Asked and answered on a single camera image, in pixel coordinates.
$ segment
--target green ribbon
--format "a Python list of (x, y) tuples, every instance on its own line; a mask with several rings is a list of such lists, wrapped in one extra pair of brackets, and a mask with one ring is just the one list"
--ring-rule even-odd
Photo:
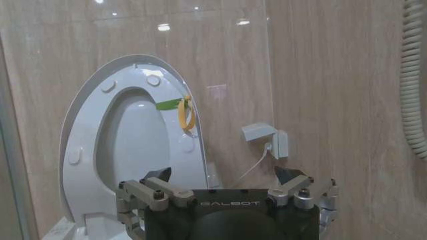
[(183, 99), (178, 98), (178, 99), (172, 99), (168, 101), (163, 101), (155, 104), (155, 108), (160, 111), (164, 110), (172, 110), (172, 109), (178, 109), (179, 108), (179, 103)]

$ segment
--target yellow rubber band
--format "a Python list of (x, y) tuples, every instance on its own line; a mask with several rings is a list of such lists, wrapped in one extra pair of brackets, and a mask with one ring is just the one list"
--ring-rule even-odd
[[(186, 111), (187, 111), (186, 102), (187, 102), (187, 107), (190, 108), (190, 112), (191, 112), (191, 118), (190, 118), (188, 123), (187, 123), (187, 114), (186, 114)], [(186, 96), (178, 104), (178, 120), (179, 120), (180, 128), (183, 129), (184, 132), (190, 131), (195, 127), (196, 113), (195, 113), (195, 109), (194, 109), (194, 103), (192, 103), (191, 96)]]

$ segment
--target beige tile wall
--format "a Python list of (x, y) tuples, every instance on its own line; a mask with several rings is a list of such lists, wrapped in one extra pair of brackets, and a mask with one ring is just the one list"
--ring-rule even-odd
[[(236, 25), (240, 19), (250, 24)], [(159, 32), (164, 23), (171, 31)], [(0, 34), (40, 236), (63, 216), (68, 106), (96, 69), (123, 55), (156, 55), (186, 78), (224, 184), (258, 161), (263, 145), (244, 142), (240, 127), (274, 123), (263, 0), (0, 0)], [(275, 184), (272, 166), (266, 161), (240, 185)]]
[(424, 240), (427, 165), (407, 146), (400, 118), (403, 1), (266, 3), (288, 166), (332, 175), (342, 187), (328, 238)]

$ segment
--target toilet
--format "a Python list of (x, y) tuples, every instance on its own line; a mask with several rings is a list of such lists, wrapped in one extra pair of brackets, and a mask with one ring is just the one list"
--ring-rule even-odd
[[(194, 127), (164, 103), (191, 99)], [(200, 120), (190, 88), (158, 57), (128, 55), (106, 64), (81, 87), (60, 135), (59, 185), (65, 218), (44, 239), (130, 239), (116, 220), (115, 189), (150, 171), (172, 169), (170, 183), (207, 189)]]

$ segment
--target screw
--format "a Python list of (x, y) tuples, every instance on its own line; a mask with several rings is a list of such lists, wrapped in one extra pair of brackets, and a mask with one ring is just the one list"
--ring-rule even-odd
[(308, 198), (310, 197), (310, 190), (307, 188), (303, 188), (302, 190), (299, 190), (298, 195), (303, 198)]
[(162, 200), (166, 197), (166, 193), (162, 190), (156, 190), (152, 193), (154, 200)]
[(122, 182), (119, 183), (119, 189), (123, 189), (124, 185), (126, 185), (126, 181), (122, 181)]

